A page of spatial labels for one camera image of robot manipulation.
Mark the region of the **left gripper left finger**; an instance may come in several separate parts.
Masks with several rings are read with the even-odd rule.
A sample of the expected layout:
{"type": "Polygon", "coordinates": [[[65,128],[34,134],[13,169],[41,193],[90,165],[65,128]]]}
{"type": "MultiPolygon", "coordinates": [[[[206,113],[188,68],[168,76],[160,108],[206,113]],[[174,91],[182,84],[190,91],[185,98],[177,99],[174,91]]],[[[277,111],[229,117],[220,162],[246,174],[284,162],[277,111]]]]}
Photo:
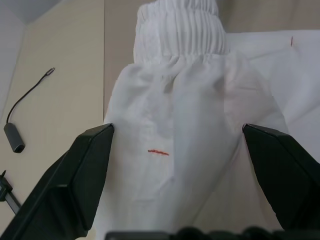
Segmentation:
{"type": "Polygon", "coordinates": [[[4,240],[76,240],[93,226],[104,189],[112,123],[80,134],[40,178],[4,231],[4,240]]]}

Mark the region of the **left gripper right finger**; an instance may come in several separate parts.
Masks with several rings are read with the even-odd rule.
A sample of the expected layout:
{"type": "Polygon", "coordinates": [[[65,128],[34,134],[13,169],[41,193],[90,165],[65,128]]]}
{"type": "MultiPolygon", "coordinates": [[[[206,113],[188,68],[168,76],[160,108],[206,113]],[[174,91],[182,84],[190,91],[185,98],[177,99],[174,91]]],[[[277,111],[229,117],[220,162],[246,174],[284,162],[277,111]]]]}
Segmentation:
{"type": "Polygon", "coordinates": [[[284,230],[320,230],[320,163],[292,136],[245,124],[257,181],[284,230]]]}

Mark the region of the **white cloth garment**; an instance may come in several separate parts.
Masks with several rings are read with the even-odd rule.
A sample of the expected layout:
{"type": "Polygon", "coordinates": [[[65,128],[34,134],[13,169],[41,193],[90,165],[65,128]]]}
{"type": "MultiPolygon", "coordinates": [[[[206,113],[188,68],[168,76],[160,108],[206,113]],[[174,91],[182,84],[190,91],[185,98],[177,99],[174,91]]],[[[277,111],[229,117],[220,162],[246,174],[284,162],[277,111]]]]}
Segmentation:
{"type": "Polygon", "coordinates": [[[243,125],[294,137],[320,162],[320,43],[229,48],[216,0],[155,0],[137,12],[134,62],[105,123],[115,131],[94,228],[278,230],[243,125]]]}

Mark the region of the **dark grey caliper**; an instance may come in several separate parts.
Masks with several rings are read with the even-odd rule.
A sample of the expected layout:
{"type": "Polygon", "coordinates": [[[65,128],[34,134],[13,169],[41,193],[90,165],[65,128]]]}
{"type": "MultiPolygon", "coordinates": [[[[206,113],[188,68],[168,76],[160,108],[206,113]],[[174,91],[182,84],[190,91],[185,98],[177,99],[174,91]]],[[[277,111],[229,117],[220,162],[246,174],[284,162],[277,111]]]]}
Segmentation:
{"type": "Polygon", "coordinates": [[[0,202],[6,202],[16,215],[21,208],[21,204],[13,194],[13,187],[5,178],[6,170],[0,174],[0,202]]]}

